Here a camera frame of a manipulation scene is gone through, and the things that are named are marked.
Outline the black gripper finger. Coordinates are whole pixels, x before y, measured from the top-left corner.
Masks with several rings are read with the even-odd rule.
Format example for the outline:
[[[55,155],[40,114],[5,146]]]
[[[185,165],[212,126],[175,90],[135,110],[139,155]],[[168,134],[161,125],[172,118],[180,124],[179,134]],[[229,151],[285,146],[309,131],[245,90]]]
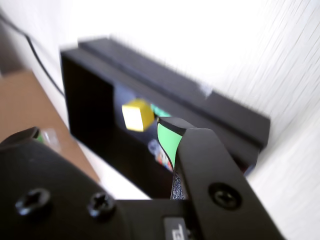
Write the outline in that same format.
[[[204,240],[283,238],[211,129],[177,117],[159,117],[157,138],[179,175]]]
[[[0,144],[3,240],[133,240],[122,207],[29,128]]]

